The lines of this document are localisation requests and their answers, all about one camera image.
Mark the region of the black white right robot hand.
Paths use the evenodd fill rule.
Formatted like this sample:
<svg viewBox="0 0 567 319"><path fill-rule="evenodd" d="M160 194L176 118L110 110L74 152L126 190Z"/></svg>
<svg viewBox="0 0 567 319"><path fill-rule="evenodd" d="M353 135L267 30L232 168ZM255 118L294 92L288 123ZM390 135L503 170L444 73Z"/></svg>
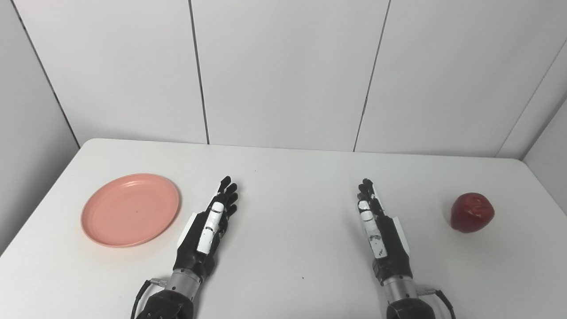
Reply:
<svg viewBox="0 0 567 319"><path fill-rule="evenodd" d="M373 270L380 285L389 280L413 278L409 253L396 221L385 214L384 208L370 179L363 179L358 186L357 208L374 256Z"/></svg>

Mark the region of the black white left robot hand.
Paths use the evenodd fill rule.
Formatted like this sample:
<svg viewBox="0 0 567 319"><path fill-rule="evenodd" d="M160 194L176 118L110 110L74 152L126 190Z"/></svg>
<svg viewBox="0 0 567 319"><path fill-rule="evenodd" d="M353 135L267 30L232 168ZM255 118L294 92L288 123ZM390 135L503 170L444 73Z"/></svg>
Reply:
<svg viewBox="0 0 567 319"><path fill-rule="evenodd" d="M205 210L191 214L177 243L173 270L192 271L201 280L211 275L215 253L237 211L237 188L231 176L225 176Z"/></svg>

